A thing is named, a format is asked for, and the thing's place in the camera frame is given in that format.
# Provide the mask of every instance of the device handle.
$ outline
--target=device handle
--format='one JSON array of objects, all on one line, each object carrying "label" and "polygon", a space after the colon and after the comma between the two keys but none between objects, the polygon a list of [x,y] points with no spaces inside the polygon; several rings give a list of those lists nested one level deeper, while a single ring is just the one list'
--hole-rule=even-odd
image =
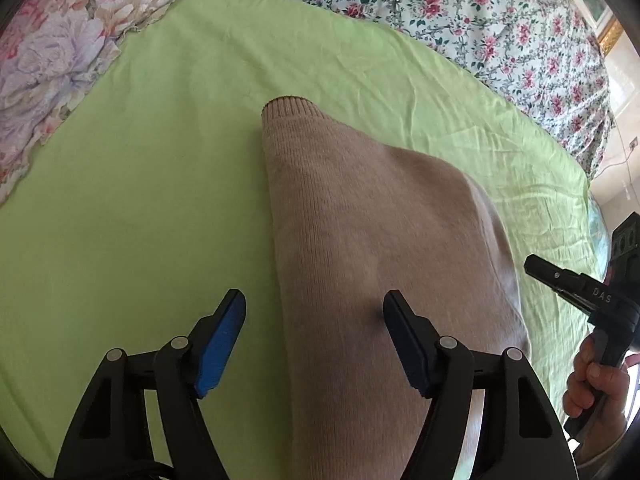
[{"label": "device handle", "polygon": [[[593,362],[604,366],[615,366],[619,368],[625,357],[624,349],[618,348],[613,343],[607,348],[609,335],[601,328],[594,328],[591,337],[593,338],[595,346]],[[600,390],[596,390],[592,386],[590,386],[590,388],[594,397],[591,407],[588,410],[583,410],[580,416],[569,418],[564,424],[564,430],[569,436],[580,443],[583,443],[594,422],[597,420],[604,403],[607,402],[606,394]]]}]

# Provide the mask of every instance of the floral pillow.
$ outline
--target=floral pillow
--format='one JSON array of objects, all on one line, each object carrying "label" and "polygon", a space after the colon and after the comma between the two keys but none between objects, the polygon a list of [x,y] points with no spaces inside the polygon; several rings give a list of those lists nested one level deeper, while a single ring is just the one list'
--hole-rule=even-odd
[{"label": "floral pillow", "polygon": [[174,0],[25,0],[0,37],[0,204],[118,56]]}]

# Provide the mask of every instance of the silver screw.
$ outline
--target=silver screw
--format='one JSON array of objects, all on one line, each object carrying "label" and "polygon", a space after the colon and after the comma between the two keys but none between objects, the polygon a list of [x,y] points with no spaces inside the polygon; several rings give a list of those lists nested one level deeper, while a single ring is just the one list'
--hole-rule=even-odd
[{"label": "silver screw", "polygon": [[179,335],[178,337],[174,337],[173,339],[171,339],[171,346],[176,350],[182,350],[188,344],[189,340],[183,335]]},{"label": "silver screw", "polygon": [[119,348],[112,348],[107,352],[107,361],[117,361],[122,357],[122,350]]},{"label": "silver screw", "polygon": [[440,346],[451,350],[452,348],[455,348],[456,346],[458,346],[458,342],[454,338],[452,338],[450,335],[446,335],[440,338]]},{"label": "silver screw", "polygon": [[519,361],[520,359],[522,359],[522,352],[517,348],[509,348],[507,350],[507,355],[514,361]]}]

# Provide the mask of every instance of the gold frame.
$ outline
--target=gold frame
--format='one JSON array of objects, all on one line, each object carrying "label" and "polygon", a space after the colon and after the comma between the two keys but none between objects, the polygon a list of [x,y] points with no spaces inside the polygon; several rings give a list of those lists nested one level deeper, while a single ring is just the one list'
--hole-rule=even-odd
[{"label": "gold frame", "polygon": [[609,23],[605,26],[603,31],[598,35],[598,44],[600,45],[600,49],[602,51],[603,56],[606,56],[611,49],[615,46],[616,42],[622,36],[624,29],[620,22],[613,16]]}]

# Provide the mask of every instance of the knit garment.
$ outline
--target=knit garment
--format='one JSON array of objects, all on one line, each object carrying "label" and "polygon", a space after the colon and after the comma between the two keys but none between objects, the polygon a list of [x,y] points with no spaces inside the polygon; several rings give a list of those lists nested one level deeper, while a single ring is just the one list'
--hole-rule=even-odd
[{"label": "knit garment", "polygon": [[[529,350],[495,207],[452,165],[380,144],[313,103],[262,112],[292,402],[296,480],[399,479],[429,401],[382,317],[399,289],[471,350]],[[474,393],[461,458],[475,452]]]}]

